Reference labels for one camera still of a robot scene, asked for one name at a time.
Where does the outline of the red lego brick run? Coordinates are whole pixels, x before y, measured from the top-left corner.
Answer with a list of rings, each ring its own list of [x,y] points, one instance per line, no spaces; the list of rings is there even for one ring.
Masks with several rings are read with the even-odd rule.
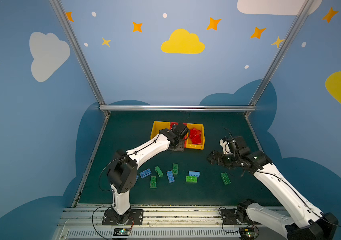
[[[202,143],[202,132],[196,128],[190,130],[189,139],[193,145],[200,145]]]

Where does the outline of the light blue lego brick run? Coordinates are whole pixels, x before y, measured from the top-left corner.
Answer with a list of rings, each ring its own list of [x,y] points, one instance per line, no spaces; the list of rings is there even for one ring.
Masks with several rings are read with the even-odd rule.
[[[189,171],[189,177],[196,177],[196,178],[198,178],[199,176],[200,176],[200,172]]]

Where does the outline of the bright green lego brick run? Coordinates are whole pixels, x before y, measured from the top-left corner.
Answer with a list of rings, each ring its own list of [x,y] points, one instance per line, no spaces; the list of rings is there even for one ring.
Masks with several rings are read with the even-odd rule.
[[[186,182],[187,183],[197,183],[198,182],[198,178],[194,177],[194,176],[186,176]]]

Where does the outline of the green lego brick small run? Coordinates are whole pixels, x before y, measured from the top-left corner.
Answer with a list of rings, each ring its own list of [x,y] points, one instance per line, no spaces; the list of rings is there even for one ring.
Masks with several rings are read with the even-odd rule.
[[[155,168],[155,172],[157,173],[157,175],[162,178],[163,177],[163,172],[161,171],[161,169],[159,168],[159,166],[156,166]]]

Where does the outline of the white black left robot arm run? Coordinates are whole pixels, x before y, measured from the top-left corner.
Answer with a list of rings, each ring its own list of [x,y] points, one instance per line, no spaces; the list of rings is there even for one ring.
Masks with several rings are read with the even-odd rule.
[[[115,153],[115,159],[106,168],[106,175],[113,199],[111,212],[118,224],[125,224],[130,217],[129,191],[136,183],[137,170],[155,155],[185,142],[189,133],[188,127],[179,123],[171,130],[159,130],[151,140],[134,149]]]

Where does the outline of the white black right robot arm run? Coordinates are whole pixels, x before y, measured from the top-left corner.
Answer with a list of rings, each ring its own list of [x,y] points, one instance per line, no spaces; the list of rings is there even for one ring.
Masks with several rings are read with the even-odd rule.
[[[239,224],[259,223],[287,240],[331,240],[338,219],[323,213],[300,194],[262,151],[222,154],[212,151],[207,160],[224,167],[241,167],[258,179],[288,212],[288,216],[265,209],[253,200],[237,205],[235,216]]]

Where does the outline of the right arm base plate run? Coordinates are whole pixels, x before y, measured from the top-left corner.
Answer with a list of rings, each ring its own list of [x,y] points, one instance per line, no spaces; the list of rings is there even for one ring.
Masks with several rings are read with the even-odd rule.
[[[238,209],[219,208],[224,225],[246,225],[249,223],[246,212]]]

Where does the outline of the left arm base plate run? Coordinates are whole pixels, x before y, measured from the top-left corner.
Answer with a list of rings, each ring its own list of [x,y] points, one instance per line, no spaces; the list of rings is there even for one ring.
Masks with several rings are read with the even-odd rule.
[[[141,226],[143,221],[143,210],[142,209],[129,209],[123,215],[118,215],[114,209],[108,209],[104,212],[102,218],[103,226],[128,226],[138,225]]]

